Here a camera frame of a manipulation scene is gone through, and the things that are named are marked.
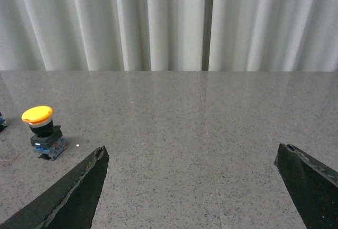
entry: granite tabletop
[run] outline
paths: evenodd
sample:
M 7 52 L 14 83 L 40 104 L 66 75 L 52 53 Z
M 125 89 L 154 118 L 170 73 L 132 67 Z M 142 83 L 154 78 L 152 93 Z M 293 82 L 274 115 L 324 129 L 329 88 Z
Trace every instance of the granite tabletop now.
M 68 142 L 55 161 L 21 121 L 43 104 Z M 0 223 L 103 145 L 92 228 L 302 229 L 279 143 L 338 170 L 336 73 L 2 71 L 0 112 Z

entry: small blue object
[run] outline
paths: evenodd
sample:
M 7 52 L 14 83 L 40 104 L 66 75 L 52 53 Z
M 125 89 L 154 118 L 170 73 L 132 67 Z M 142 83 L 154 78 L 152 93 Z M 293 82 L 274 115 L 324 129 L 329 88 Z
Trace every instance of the small blue object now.
M 0 112 L 0 131 L 4 130 L 5 127 L 7 127 L 7 122 L 3 118 L 1 112 Z

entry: yellow button cap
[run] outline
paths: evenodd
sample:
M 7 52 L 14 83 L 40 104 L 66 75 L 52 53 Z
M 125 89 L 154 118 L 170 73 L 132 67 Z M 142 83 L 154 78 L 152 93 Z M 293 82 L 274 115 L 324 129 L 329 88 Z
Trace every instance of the yellow button cap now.
M 24 122 L 29 122 L 33 125 L 38 125 L 47 121 L 50 116 L 53 114 L 53 109 L 48 106 L 37 106 L 31 109 L 28 109 L 21 116 L 21 119 Z

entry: curtain fold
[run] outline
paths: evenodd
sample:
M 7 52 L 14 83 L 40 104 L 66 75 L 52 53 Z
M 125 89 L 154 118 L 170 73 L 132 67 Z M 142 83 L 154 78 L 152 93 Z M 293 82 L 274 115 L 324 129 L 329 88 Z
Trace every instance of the curtain fold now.
M 0 70 L 336 71 L 337 3 L 0 0 Z

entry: white curtain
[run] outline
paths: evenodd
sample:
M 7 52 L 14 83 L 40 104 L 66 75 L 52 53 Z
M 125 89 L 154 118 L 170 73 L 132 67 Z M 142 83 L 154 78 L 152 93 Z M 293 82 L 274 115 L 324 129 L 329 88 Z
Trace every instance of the white curtain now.
M 202 66 L 335 71 L 338 0 L 0 0 L 0 70 Z

